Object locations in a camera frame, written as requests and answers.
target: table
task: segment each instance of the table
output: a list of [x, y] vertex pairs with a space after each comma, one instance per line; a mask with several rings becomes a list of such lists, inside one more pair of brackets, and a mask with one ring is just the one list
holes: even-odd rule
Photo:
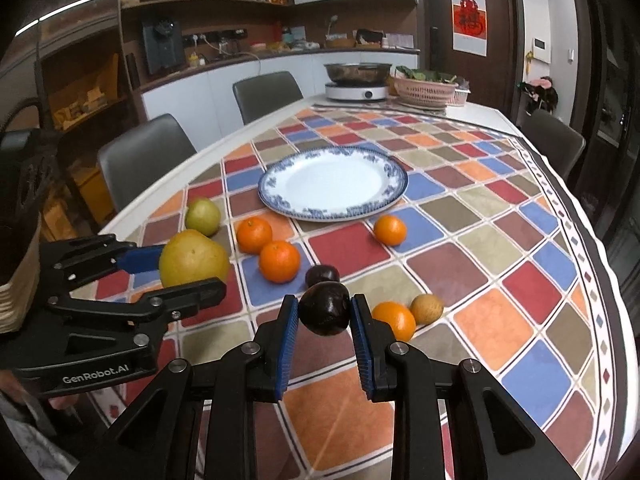
[[[599, 478], [634, 433], [638, 399], [638, 364], [615, 276], [584, 212], [545, 159], [496, 110], [465, 108], [455, 112], [463, 123], [404, 108], [303, 100], [198, 153], [130, 204], [106, 230], [149, 245], [182, 228], [191, 198], [212, 199], [223, 212], [214, 239], [233, 264], [223, 303], [173, 323], [159, 365], [177, 356], [194, 364], [219, 358], [273, 319], [284, 294], [303, 291], [309, 266], [332, 264], [371, 307], [408, 304], [425, 291], [439, 295], [444, 316], [418, 328], [411, 343], [443, 361], [480, 360], [582, 478]], [[291, 221], [258, 199], [261, 174], [283, 156], [354, 143], [389, 153], [409, 173], [393, 208], [408, 226], [397, 248], [378, 244], [367, 221]], [[234, 226], [256, 214], [271, 223], [274, 238], [301, 253], [302, 268], [288, 284], [266, 282], [256, 257], [236, 248]], [[120, 272], [78, 294], [135, 301], [159, 287], [157, 272]], [[107, 388], [94, 399], [113, 420], [148, 381]], [[284, 400], [259, 405], [256, 420], [261, 480], [388, 479], [393, 407], [366, 401], [348, 332], [320, 338], [301, 325]]]

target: chair backrest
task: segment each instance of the chair backrest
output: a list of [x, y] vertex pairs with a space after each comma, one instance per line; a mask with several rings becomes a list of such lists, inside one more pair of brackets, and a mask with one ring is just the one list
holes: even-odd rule
[[195, 153], [184, 130], [169, 114], [140, 124], [101, 147], [98, 164], [116, 211]]
[[244, 124], [302, 99], [298, 83], [289, 72], [274, 72], [238, 81], [234, 84], [234, 95]]
[[522, 133], [548, 158], [563, 180], [569, 176], [586, 144], [580, 133], [543, 110], [535, 110], [524, 121]]

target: plate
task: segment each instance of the plate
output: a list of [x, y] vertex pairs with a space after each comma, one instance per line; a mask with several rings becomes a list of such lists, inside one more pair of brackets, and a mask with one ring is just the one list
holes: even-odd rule
[[297, 220], [364, 218], [393, 205], [409, 177], [386, 155], [357, 146], [295, 153], [271, 166], [258, 183], [264, 204]]

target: dark purple fruit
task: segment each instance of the dark purple fruit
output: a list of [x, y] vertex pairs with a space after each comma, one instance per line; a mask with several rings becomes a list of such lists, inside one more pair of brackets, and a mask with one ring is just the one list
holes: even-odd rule
[[338, 269], [331, 265], [314, 265], [305, 274], [306, 286], [321, 282], [340, 282]]
[[349, 325], [349, 291], [337, 282], [312, 285], [300, 298], [298, 317], [304, 326], [318, 335], [337, 335]]

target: dining table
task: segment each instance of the dining table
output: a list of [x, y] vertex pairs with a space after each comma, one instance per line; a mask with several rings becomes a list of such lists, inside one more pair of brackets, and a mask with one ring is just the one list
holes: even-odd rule
[[[257, 186], [266, 170], [289, 155], [327, 146], [369, 148], [406, 170], [408, 186], [388, 210], [407, 227], [401, 244], [379, 243], [371, 218], [302, 221], [264, 205]], [[581, 478], [603, 478], [628, 446], [638, 409], [638, 362], [618, 282], [580, 203], [498, 110], [468, 103], [430, 112], [394, 99], [300, 100], [192, 156], [104, 232], [139, 246], [164, 244], [184, 229], [188, 204], [200, 197], [222, 212], [212, 239], [230, 256], [226, 297], [169, 325], [159, 367], [178, 357], [192, 364], [216, 360], [251, 340], [261, 323], [276, 317], [284, 295], [305, 291], [309, 267], [329, 264], [350, 294], [364, 294], [371, 308], [437, 295], [442, 316], [418, 325], [409, 343], [431, 359], [480, 361]], [[268, 221], [274, 240], [288, 240], [300, 253], [292, 281], [268, 282], [258, 257], [239, 250], [236, 226], [249, 216]], [[133, 302], [158, 288], [155, 270], [119, 271], [76, 295]], [[111, 423], [150, 380], [91, 396]], [[206, 403], [201, 444], [208, 409]], [[440, 420], [452, 479], [443, 402]], [[278, 404], [255, 404], [255, 434], [260, 480], [388, 480], [394, 406], [367, 400], [348, 329], [321, 337], [300, 324], [288, 389]]]

